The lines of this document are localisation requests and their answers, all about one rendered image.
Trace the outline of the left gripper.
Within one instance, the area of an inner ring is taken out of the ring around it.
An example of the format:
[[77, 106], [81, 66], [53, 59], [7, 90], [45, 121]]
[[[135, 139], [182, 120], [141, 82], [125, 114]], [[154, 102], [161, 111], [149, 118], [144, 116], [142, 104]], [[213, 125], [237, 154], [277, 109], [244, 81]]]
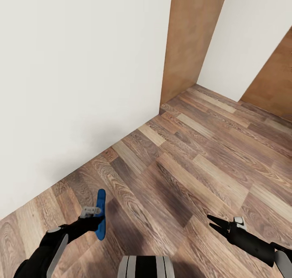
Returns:
[[99, 224], [105, 219], [105, 215], [101, 217], [93, 217], [92, 215], [86, 219], [78, 217], [78, 223], [80, 228], [80, 233], [78, 237], [82, 236], [84, 233], [89, 231], [97, 231], [99, 229]]

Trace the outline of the sandal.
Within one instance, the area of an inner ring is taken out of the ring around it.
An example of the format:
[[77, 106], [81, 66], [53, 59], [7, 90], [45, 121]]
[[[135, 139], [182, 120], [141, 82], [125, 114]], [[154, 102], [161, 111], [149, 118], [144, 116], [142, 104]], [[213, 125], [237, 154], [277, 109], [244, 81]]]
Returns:
[[[102, 210], [101, 213], [99, 214], [93, 214], [93, 217], [101, 217], [105, 215], [105, 202], [106, 202], [106, 192], [104, 189], [98, 190], [98, 196], [97, 196], [97, 205], [96, 207], [100, 208]], [[106, 234], [106, 219], [104, 219], [100, 224], [99, 224], [99, 229], [95, 231], [96, 236], [98, 240], [103, 241], [105, 238]]]

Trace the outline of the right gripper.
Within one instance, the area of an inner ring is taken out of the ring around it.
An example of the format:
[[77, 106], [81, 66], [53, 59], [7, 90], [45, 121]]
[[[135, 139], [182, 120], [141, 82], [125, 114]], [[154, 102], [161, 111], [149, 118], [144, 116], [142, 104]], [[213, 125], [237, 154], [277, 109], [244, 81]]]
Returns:
[[228, 222], [212, 215], [207, 215], [207, 218], [218, 225], [214, 225], [213, 223], [209, 224], [218, 233], [224, 236], [230, 244], [236, 245], [238, 248], [241, 248], [248, 254], [256, 257], [258, 252], [257, 236], [254, 236], [251, 233], [239, 228], [234, 222]]

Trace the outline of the robot trunk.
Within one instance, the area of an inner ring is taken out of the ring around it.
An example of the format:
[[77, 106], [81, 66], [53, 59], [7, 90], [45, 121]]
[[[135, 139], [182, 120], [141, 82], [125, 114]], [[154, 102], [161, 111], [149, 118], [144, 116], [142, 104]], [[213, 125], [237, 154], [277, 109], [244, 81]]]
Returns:
[[169, 256], [124, 255], [117, 278], [175, 278]]

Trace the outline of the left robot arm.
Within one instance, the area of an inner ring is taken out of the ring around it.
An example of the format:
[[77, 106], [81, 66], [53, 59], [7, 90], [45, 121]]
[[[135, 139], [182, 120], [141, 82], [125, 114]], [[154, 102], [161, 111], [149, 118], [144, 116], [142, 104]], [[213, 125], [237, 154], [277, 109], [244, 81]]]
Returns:
[[29, 259], [21, 263], [13, 278], [51, 278], [66, 245], [84, 233], [99, 229], [105, 215], [101, 217], [92, 215], [101, 212], [98, 207], [84, 206], [78, 221], [48, 230], [39, 247]]

